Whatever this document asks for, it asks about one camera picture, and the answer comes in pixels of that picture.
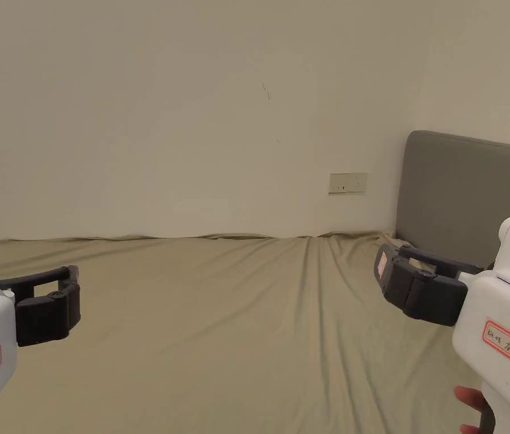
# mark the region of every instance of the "wrinkled fabric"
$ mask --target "wrinkled fabric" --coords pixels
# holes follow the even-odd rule
[[[383,299],[381,242],[0,242],[0,279],[76,264],[82,287],[69,338],[19,349],[0,433],[427,434],[476,423],[452,395],[480,382],[452,329]]]

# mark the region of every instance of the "trigger grip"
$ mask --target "trigger grip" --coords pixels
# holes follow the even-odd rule
[[[479,434],[492,434],[496,429],[496,417],[490,404],[484,398],[481,407],[480,431]]]

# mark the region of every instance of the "human hand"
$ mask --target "human hand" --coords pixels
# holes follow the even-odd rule
[[[457,386],[454,389],[454,395],[458,401],[461,401],[474,410],[481,412],[481,408],[484,405],[484,395],[479,390]],[[478,434],[480,429],[470,425],[462,425],[459,427],[459,431],[462,431],[462,434]]]

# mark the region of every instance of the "headboard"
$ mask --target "headboard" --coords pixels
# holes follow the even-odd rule
[[[396,236],[458,261],[487,266],[510,217],[510,145],[414,131],[407,139]]]

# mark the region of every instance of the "wall scratch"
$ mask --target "wall scratch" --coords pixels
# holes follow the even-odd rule
[[[269,98],[269,100],[271,100],[271,92],[269,92],[269,91],[267,90],[267,88],[265,88],[265,87],[264,87],[264,82],[261,82],[261,84],[262,84],[262,86],[263,86],[264,91],[267,93],[267,98]]]

